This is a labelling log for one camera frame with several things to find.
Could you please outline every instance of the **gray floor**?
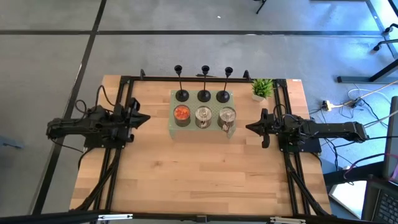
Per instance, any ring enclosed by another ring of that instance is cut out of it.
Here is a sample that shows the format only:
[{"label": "gray floor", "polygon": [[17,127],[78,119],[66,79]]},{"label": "gray floor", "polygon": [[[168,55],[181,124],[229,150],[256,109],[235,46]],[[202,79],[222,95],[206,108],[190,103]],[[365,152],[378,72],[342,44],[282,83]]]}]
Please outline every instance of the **gray floor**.
[{"label": "gray floor", "polygon": [[[396,21],[386,0],[372,2],[385,26]],[[2,0],[0,29],[91,29],[99,4],[94,0]],[[258,6],[248,0],[109,0],[99,29],[377,30],[365,2],[268,0],[255,15]],[[45,125],[63,113],[87,40],[87,36],[0,35],[0,134],[25,144],[24,149],[0,150],[0,216],[30,211],[52,145],[45,137]],[[319,108],[322,100],[337,105],[348,100],[347,92],[355,88],[337,84],[337,76],[370,76],[394,60],[387,47],[371,52],[381,40],[352,36],[97,36],[78,98],[92,104],[105,74],[138,75],[143,68],[147,75],[175,75],[174,65],[181,64],[183,75],[192,76],[206,64],[216,76],[223,76],[224,68],[231,66],[233,77],[249,70],[254,78],[300,78],[309,109]],[[359,86],[374,90],[380,85]],[[389,98],[398,95],[397,85],[382,92]],[[389,103],[381,95],[373,94],[366,101],[379,117],[389,113]],[[322,121],[320,114],[313,117]],[[325,113],[325,118],[328,122],[375,120],[366,108],[355,110],[354,119],[342,117],[337,110]],[[383,136],[386,128],[376,125],[368,133]],[[82,141],[67,138],[65,144],[81,147]],[[379,140],[340,148],[339,154],[355,161],[383,150],[384,140]],[[44,212],[68,209],[78,157],[75,151],[62,151]],[[327,145],[322,158],[334,161]],[[342,159],[339,163],[348,165]]]}]

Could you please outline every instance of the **wooden table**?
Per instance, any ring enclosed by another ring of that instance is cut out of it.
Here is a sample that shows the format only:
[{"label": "wooden table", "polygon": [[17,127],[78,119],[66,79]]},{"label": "wooden table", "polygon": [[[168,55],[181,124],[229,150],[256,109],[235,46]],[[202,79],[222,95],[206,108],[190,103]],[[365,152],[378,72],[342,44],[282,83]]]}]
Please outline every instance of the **wooden table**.
[{"label": "wooden table", "polygon": [[[106,75],[103,85],[111,101],[116,100],[120,76]],[[308,118],[307,102],[300,80],[287,80],[293,114]],[[225,144],[177,143],[170,138],[170,91],[177,82],[134,82],[132,95],[141,104],[140,113],[151,119],[133,129],[135,140],[121,153],[112,201],[113,212],[194,213],[217,215],[291,215],[287,176],[277,138],[269,148],[261,148],[262,138],[245,128],[259,120],[262,108],[272,110],[275,99],[252,100],[250,83],[229,83],[237,112],[236,132]],[[186,82],[187,90],[203,88],[203,83]],[[207,83],[220,90],[222,83]],[[103,95],[99,103],[107,109]],[[82,160],[70,208],[79,206],[93,190],[100,176],[104,149],[94,149]],[[315,199],[330,212],[319,160],[301,153],[305,183]],[[104,207],[107,186],[101,208]],[[303,212],[296,186],[299,211]]]}]

